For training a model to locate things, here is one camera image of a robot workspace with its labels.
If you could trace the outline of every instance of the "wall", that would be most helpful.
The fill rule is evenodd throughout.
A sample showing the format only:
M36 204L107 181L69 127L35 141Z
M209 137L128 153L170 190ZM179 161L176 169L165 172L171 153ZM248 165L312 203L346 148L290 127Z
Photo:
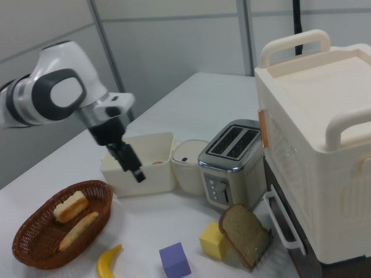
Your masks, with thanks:
M135 117L196 72L252 74L242 0L95 3Z
M262 48L274 39L294 34L291 0L251 0L250 15L254 41L254 66L260 64ZM303 31L326 31L333 46L356 43L371 45L371 2L367 0L300 1ZM310 52L318 45L304 45ZM273 61L294 56L294 49L279 53Z
M80 44L97 68L101 81L117 92L86 1L2 0L0 34L0 86L32 72L38 52L44 46L69 39ZM83 129L71 116L41 127L0 130L0 188Z

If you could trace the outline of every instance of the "bread roll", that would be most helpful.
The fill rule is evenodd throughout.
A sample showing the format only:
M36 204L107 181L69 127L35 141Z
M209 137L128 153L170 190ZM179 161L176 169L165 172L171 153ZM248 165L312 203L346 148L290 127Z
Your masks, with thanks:
M64 203L59 204L53 211L61 223L67 223L89 206L89 201L81 191L76 191Z
M256 215L244 205L235 204L220 217L219 230L231 243L243 266L252 270L256 263L255 248L268 234Z
M89 225L93 223L98 215L99 213L95 211L81 219L80 222L78 222L60 242L59 250L63 251L71 244L73 244L73 242L75 242L75 240L80 237L80 235L89 227Z

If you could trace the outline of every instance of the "toaster button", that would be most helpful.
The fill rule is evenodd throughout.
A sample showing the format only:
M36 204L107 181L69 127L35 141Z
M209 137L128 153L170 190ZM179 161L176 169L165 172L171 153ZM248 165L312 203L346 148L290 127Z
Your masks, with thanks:
M227 189L227 184L220 182L216 185L216 191L223 192Z

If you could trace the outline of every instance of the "toy banana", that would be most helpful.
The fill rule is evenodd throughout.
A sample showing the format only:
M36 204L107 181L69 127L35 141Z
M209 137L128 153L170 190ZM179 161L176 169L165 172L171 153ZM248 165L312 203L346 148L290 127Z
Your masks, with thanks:
M102 255L99 257L97 263L97 273L99 278L115 278L115 276L110 271L110 265L113 257L121 248L122 245L119 244L114 248L103 252Z

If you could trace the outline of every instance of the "oven handle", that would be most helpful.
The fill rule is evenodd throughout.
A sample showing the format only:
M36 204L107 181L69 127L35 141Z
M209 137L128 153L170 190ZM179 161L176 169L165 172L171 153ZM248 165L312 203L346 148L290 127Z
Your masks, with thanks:
M371 121L371 107L362 107L337 114L326 128L326 149L336 151L340 148L341 133L349 127Z
M301 240L299 238L299 235L296 232L296 229L295 229L294 225L292 224L292 221L291 221L291 219L290 219L287 211L285 210L285 208L284 208L284 206L283 206L283 204L282 204L282 202L281 202L281 200L280 200L280 198L279 198L279 196L277 194L277 191L275 190L275 188L274 188L273 185L271 185L271 189L272 189L272 191L268 191L268 192L266 192L263 195L263 199L264 199L265 205L268 208L269 214L270 214L270 216L271 216L271 218L273 220L273 224L276 227L276 230L278 232L279 238L282 241L283 246L285 246L288 249L300 248L300 250L303 253L303 255L305 255L306 252L305 252L304 244L303 244L303 242L301 242ZM274 213L272 211L272 208L271 208L271 206L269 204L269 198L275 198L276 199L277 204L278 204L278 207L281 210L283 216L285 217L285 220L289 224L290 230L293 233L296 241L294 241L294 242L288 242L285 239L285 236L283 235L283 232L281 230L281 227L279 226L278 221L277 221L276 217L274 216Z
M330 51L331 42L330 37L325 31L322 30L311 30L303 33L299 33L292 36L287 36L286 38L276 39L271 41L263 47L261 51L261 68L268 68L271 65L271 56L282 50L295 47L297 45L303 45L305 43L311 43L320 41L321 51Z

